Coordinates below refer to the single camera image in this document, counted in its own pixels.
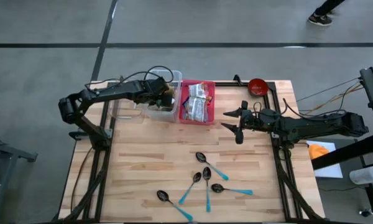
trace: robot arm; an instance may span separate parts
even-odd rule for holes
[[[221,123],[236,135],[236,143],[243,143],[243,129],[263,131],[279,136],[283,147],[291,149],[301,139],[342,134],[343,136],[359,137],[369,132],[363,122],[362,116],[355,113],[317,116],[312,118],[290,118],[281,114],[263,109],[255,112],[247,109],[247,102],[242,101],[242,106],[236,111],[224,113],[226,116],[241,117],[239,127]]]
[[[155,80],[134,80],[125,83],[114,83],[113,86],[103,89],[85,89],[60,99],[58,107],[62,120],[68,124],[76,124],[89,137],[96,150],[106,150],[109,147],[110,137],[105,130],[91,123],[84,115],[88,108],[94,104],[109,100],[128,99],[135,103],[148,103],[150,105],[171,105],[172,94],[165,80],[159,77]]]

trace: blue-handled spoon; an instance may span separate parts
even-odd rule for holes
[[[185,218],[187,218],[189,221],[192,221],[193,220],[193,217],[188,214],[187,212],[184,212],[181,208],[179,208],[178,206],[174,205],[173,202],[170,201],[170,199],[168,198],[168,194],[163,191],[163,190],[158,190],[156,192],[156,195],[157,197],[159,198],[159,200],[161,200],[162,202],[170,202],[178,211],[180,211],[182,213],[182,215],[185,216]]]
[[[199,162],[204,162],[204,163],[207,163],[213,170],[215,170],[217,172],[217,174],[219,174],[224,180],[229,180],[229,177],[225,174],[223,174],[221,171],[217,170],[213,165],[211,165],[210,163],[207,162],[206,160],[206,156],[201,153],[201,152],[197,152],[196,153],[196,158],[198,159]]]
[[[191,190],[193,184],[199,182],[200,179],[201,179],[201,173],[200,172],[195,173],[194,176],[193,176],[193,182],[192,182],[191,186],[188,188],[188,190],[185,192],[184,196],[182,196],[182,198],[178,202],[180,205],[182,205],[184,203],[184,201],[185,201],[187,195],[189,194],[189,191]]]
[[[209,198],[209,180],[211,177],[211,170],[209,167],[205,167],[203,169],[203,178],[206,180],[206,211],[210,212],[211,207],[210,207],[210,198]]]
[[[239,193],[242,193],[242,194],[253,195],[253,191],[252,191],[252,190],[235,190],[235,189],[226,189],[226,188],[224,188],[221,184],[213,184],[213,185],[211,186],[211,189],[213,190],[213,192],[216,192],[216,193],[221,193],[221,192],[223,192],[224,190],[230,190],[230,191],[233,191],[233,192],[239,192]]]

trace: black pants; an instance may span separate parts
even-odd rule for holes
[[[326,0],[325,3],[321,7],[315,10],[315,14],[317,16],[324,16],[327,15],[330,11],[332,11],[335,7],[343,3],[344,0]]]

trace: wooden table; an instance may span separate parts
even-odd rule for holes
[[[285,98],[298,111],[291,81],[275,81],[275,84],[281,110],[285,108],[282,101]],[[100,84],[92,88],[105,86]],[[212,165],[229,177],[229,181],[224,181],[212,171],[210,184],[220,183],[231,189],[252,189],[254,195],[236,192],[217,194],[210,191],[211,213],[208,213],[206,183],[202,179],[193,186],[181,206],[193,216],[195,222],[284,221],[270,136],[257,131],[244,131],[244,144],[237,145],[234,135],[220,125],[220,122],[239,122],[236,118],[224,116],[223,112],[237,109],[242,100],[249,102],[249,109],[256,101],[260,101],[264,107],[262,98],[254,99],[246,88],[218,87],[215,95],[215,124],[212,126],[162,123],[151,121],[148,117],[135,121],[117,120],[101,222],[186,222],[186,218],[169,203],[157,198],[156,191],[165,190],[170,199],[178,204],[190,186],[193,174],[202,172],[205,167],[196,160],[195,152],[198,151],[203,152]],[[102,103],[91,106],[86,117],[99,124],[102,107]],[[296,117],[290,110],[284,116]],[[70,213],[71,192],[81,162],[90,147],[89,140],[78,141],[76,144],[60,218]],[[92,155],[90,153],[80,177],[74,206],[86,192]],[[295,149],[292,149],[292,163],[298,190],[315,212],[323,217],[324,211],[306,146],[296,144]],[[294,214],[289,191],[287,197]],[[91,216],[95,211],[95,201],[96,198],[91,205]]]

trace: concrete floor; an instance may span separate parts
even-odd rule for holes
[[[331,27],[306,18],[323,0],[119,0],[108,42],[373,42],[373,0],[346,0]],[[99,43],[111,0],[0,0],[0,43]],[[6,194],[0,223],[49,221],[65,186],[75,130],[61,121],[59,98],[89,82],[98,49],[0,49],[0,138],[39,153],[20,161]],[[184,78],[291,80],[297,99],[359,76],[373,66],[373,48],[107,49],[99,80],[166,65]],[[310,109],[353,83],[298,103]],[[373,134],[373,114],[363,91],[343,108],[363,115]],[[335,102],[323,111],[339,107]],[[342,164],[347,177],[356,161]],[[352,186],[318,180],[323,189]],[[321,192],[326,216],[373,223],[357,214],[368,206],[364,191]]]

